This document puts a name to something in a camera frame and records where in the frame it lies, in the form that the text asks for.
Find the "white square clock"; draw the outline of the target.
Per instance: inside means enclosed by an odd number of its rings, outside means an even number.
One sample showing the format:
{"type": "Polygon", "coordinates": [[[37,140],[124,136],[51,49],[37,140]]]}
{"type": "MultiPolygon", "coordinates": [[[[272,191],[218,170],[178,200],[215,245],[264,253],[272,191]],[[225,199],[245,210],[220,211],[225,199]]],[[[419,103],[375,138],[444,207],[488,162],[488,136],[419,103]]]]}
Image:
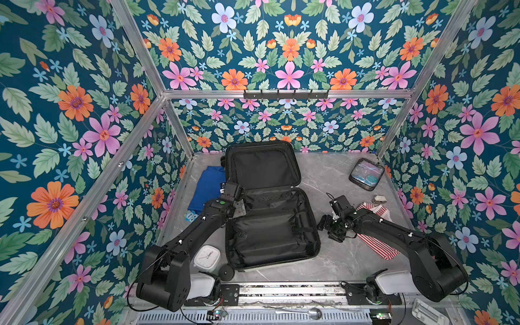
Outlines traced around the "white square clock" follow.
{"type": "Polygon", "coordinates": [[[194,266],[205,272],[212,272],[216,269],[221,259],[221,252],[214,246],[203,245],[195,254],[193,259],[194,266]]]}

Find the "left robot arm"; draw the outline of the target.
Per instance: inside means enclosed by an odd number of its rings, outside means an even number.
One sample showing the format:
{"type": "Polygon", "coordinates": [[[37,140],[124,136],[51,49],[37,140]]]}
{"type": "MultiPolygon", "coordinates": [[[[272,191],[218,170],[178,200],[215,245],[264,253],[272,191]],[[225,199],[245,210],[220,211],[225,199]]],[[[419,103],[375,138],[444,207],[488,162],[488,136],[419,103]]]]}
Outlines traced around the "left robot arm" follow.
{"type": "Polygon", "coordinates": [[[181,234],[161,246],[149,247],[133,283],[136,297],[169,311],[180,310],[191,290],[193,257],[234,216],[234,205],[242,193],[240,185],[225,183],[218,199],[207,201],[203,212],[181,234]]]}

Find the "blue cloth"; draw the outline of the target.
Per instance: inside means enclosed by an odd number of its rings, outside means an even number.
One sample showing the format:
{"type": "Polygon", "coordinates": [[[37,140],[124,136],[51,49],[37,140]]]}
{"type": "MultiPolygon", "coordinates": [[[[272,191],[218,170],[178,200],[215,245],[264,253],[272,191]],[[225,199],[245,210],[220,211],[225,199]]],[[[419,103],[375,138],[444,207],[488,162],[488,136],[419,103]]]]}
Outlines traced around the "blue cloth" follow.
{"type": "Polygon", "coordinates": [[[200,176],[194,196],[188,205],[188,211],[200,215],[204,205],[209,200],[217,199],[220,195],[221,184],[226,182],[226,172],[223,167],[209,166],[200,176]]]}

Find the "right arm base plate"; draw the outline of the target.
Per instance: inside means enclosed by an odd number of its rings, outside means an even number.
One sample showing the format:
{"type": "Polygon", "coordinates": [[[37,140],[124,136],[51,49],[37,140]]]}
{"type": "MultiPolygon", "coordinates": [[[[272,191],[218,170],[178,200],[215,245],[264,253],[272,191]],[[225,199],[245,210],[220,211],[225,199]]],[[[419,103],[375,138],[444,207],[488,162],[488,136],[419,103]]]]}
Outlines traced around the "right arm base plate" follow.
{"type": "Polygon", "coordinates": [[[399,294],[384,294],[376,284],[350,283],[342,281],[340,287],[345,290],[347,302],[351,306],[401,306],[402,298],[399,294]]]}

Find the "black suitcase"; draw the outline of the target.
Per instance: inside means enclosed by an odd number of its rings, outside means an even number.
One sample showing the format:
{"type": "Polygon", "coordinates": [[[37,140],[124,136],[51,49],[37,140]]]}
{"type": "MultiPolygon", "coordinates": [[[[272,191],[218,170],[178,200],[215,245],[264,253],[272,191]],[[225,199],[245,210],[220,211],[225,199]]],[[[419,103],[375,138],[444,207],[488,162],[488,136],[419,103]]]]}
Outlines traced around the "black suitcase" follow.
{"type": "Polygon", "coordinates": [[[310,199],[288,142],[235,144],[222,158],[243,213],[226,224],[226,259],[239,272],[313,259],[321,249],[310,199]]]}

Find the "clear toiletry pouch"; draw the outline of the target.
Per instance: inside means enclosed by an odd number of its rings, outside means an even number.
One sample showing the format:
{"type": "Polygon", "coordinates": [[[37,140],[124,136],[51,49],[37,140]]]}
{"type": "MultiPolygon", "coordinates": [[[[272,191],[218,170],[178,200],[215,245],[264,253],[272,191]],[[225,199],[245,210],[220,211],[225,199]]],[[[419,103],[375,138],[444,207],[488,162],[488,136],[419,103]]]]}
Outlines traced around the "clear toiletry pouch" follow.
{"type": "Polygon", "coordinates": [[[361,158],[349,174],[349,180],[360,188],[372,192],[379,184],[384,173],[384,166],[367,158],[361,158]]]}

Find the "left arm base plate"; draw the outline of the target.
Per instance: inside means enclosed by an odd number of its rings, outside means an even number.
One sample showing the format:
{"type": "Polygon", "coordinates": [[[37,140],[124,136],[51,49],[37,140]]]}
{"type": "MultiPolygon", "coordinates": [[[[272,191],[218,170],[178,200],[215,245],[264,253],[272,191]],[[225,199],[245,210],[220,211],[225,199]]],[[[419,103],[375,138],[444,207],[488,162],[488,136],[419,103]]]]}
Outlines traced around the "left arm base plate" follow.
{"type": "Polygon", "coordinates": [[[241,286],[238,284],[222,284],[214,288],[207,297],[196,297],[185,302],[186,307],[216,307],[223,303],[224,307],[238,306],[241,286]]]}

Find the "small blue patterned box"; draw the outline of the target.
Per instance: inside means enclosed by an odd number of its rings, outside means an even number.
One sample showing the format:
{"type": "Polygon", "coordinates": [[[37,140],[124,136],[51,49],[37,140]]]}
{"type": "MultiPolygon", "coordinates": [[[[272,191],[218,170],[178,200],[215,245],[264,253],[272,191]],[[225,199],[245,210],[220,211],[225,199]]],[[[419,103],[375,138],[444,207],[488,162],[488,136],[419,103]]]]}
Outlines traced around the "small blue patterned box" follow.
{"type": "Polygon", "coordinates": [[[184,217],[187,222],[192,223],[199,217],[199,215],[193,211],[187,211],[184,217]]]}

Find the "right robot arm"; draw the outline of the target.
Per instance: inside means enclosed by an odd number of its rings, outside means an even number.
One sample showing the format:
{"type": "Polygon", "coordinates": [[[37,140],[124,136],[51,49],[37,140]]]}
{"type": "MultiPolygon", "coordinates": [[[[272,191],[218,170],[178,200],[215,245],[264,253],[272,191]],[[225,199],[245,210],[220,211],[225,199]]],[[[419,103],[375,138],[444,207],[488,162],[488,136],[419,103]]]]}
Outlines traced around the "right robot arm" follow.
{"type": "Polygon", "coordinates": [[[364,203],[355,208],[345,196],[331,196],[329,204],[333,213],[322,216],[318,229],[332,241],[359,238],[383,259],[405,256],[410,266],[405,283],[430,301],[456,295],[461,286],[467,290],[469,275],[445,236],[400,226],[383,205],[364,203]]]}

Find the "small grey white object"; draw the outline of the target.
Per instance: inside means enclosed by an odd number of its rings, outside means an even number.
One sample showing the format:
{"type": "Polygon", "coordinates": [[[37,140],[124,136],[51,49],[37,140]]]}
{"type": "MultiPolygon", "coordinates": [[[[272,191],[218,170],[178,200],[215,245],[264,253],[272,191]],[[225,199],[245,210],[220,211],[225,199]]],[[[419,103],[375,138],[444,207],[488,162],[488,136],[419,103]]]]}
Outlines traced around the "small grey white object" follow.
{"type": "Polygon", "coordinates": [[[382,196],[382,195],[375,195],[372,198],[372,203],[373,204],[385,204],[386,202],[387,202],[387,198],[385,196],[382,196]]]}

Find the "red white striped shirt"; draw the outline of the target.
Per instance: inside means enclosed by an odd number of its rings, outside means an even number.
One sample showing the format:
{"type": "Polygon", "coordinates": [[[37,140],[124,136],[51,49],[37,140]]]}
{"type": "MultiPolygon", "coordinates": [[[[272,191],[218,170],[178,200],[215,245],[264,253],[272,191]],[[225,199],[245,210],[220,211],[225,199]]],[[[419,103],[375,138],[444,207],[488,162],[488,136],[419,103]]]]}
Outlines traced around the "red white striped shirt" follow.
{"type": "Polygon", "coordinates": [[[390,212],[384,205],[375,205],[372,203],[362,203],[357,210],[369,210],[375,214],[374,218],[369,217],[369,223],[363,227],[363,232],[358,237],[365,242],[380,258],[391,261],[397,257],[400,252],[393,246],[388,244],[389,236],[387,230],[383,230],[383,224],[378,224],[380,219],[391,221],[390,212]]]}

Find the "metal spoon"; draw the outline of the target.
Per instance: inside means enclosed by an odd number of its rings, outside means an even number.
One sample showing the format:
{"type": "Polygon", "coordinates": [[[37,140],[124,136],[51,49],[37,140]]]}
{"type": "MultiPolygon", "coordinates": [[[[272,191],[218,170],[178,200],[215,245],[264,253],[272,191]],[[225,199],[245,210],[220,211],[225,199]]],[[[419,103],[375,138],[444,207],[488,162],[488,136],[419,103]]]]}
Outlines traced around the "metal spoon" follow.
{"type": "Polygon", "coordinates": [[[275,309],[275,313],[276,314],[301,314],[301,315],[307,316],[311,320],[321,320],[323,318],[322,311],[316,307],[313,307],[308,310],[303,310],[303,311],[286,310],[286,309],[282,309],[282,308],[277,308],[277,309],[275,309]]]}

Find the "black hook rail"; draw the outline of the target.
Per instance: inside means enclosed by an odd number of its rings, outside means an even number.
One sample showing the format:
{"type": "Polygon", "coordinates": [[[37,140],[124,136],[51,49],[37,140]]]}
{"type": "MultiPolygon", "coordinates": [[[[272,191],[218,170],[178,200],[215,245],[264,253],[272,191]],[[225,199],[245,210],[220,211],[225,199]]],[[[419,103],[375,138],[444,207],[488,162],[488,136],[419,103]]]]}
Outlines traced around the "black hook rail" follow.
{"type": "Polygon", "coordinates": [[[320,100],[327,99],[329,91],[315,91],[315,90],[255,90],[244,91],[243,98],[251,100],[320,100]]]}

